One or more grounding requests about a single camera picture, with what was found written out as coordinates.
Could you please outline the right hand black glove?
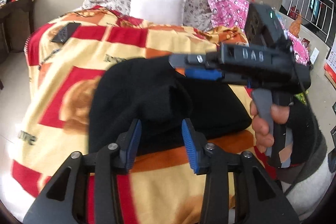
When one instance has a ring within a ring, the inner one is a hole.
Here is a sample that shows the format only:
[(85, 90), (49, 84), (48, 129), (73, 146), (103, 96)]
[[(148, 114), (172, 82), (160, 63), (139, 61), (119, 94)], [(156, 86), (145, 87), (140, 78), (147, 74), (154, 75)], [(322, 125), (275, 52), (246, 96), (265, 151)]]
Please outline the right hand black glove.
[[(290, 106), (272, 105), (270, 112), (277, 124), (284, 124), (292, 130), (293, 148), (291, 162), (299, 165), (306, 162), (312, 152), (317, 151), (322, 142), (322, 133), (314, 129), (316, 118), (311, 115), (308, 107), (294, 99)], [(272, 147), (274, 137), (269, 133), (269, 125), (266, 120), (260, 118), (257, 107), (252, 101), (250, 113), (253, 116), (252, 128), (255, 131), (256, 147), (264, 153), (268, 147)]]

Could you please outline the white fleece sleeve forearm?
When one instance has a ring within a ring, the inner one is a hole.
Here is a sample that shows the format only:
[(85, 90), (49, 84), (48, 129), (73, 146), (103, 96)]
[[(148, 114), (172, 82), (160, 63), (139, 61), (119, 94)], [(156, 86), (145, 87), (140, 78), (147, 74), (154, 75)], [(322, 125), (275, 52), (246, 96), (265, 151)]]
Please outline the white fleece sleeve forearm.
[(287, 199), (297, 213), (299, 220), (306, 220), (317, 208), (326, 194), (335, 173), (329, 170), (327, 145), (325, 139), (313, 154), (307, 170), (300, 173), (303, 165), (276, 170), (283, 190), (287, 190), (299, 177), (298, 183), (287, 195)]

